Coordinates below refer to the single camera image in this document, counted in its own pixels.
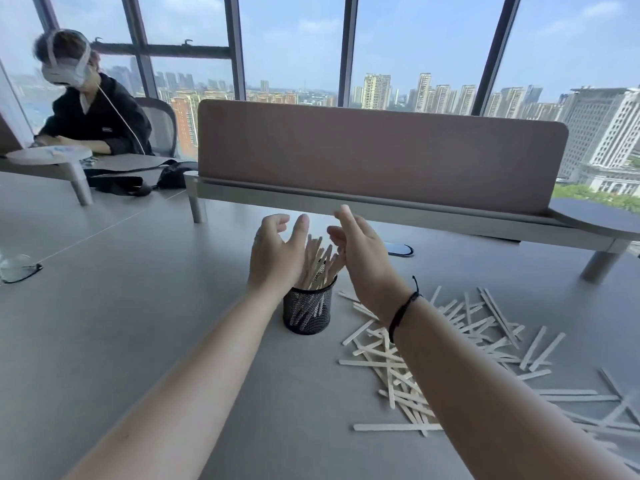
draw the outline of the green foliage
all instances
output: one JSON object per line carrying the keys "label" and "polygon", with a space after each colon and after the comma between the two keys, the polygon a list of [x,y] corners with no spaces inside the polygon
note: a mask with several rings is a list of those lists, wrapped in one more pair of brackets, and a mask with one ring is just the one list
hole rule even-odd
{"label": "green foliage", "polygon": [[594,192],[587,185],[556,185],[552,196],[592,200],[640,214],[640,198],[631,195]]}

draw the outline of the mesh chair backrest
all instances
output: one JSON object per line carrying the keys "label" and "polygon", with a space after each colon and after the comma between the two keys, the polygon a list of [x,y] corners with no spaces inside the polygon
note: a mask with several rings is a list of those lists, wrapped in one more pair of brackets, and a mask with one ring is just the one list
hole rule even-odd
{"label": "mesh chair backrest", "polygon": [[175,113],[169,104],[160,99],[136,98],[151,122],[149,143],[152,151],[162,157],[173,157],[177,138]]}

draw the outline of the right forearm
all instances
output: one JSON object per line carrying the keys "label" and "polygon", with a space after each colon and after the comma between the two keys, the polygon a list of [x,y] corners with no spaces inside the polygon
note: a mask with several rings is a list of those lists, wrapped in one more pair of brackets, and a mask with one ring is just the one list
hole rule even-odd
{"label": "right forearm", "polygon": [[[405,302],[397,287],[391,301]],[[383,319],[387,326],[392,318]],[[466,339],[427,300],[407,310],[395,345],[477,480],[631,479],[604,451]]]}

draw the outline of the black shirt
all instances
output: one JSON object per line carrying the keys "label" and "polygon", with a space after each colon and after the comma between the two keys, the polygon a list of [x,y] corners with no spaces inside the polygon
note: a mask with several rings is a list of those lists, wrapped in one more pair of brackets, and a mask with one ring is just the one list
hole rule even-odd
{"label": "black shirt", "polygon": [[[136,133],[144,153],[153,155],[149,144],[151,123],[140,105],[114,78],[100,74],[100,79],[100,88]],[[53,101],[53,116],[47,119],[40,134],[78,140],[102,140],[109,145],[112,155],[142,153],[131,131],[101,91],[95,95],[85,114],[80,105],[80,92],[75,88],[67,88],[63,95]]]}

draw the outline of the black cord bracelet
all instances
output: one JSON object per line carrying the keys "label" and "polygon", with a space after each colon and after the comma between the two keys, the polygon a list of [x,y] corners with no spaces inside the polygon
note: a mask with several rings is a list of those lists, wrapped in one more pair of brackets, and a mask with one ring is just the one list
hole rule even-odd
{"label": "black cord bracelet", "polygon": [[420,288],[418,288],[418,280],[415,279],[415,276],[412,276],[412,278],[413,278],[413,281],[415,281],[415,291],[412,293],[412,295],[409,297],[406,303],[400,308],[398,308],[398,311],[394,315],[394,319],[391,320],[391,325],[389,325],[389,341],[391,343],[395,343],[394,332],[396,331],[396,327],[400,325],[400,322],[402,322],[406,309],[409,308],[409,305],[411,305],[415,300],[417,300],[419,296],[422,296],[420,294]]}

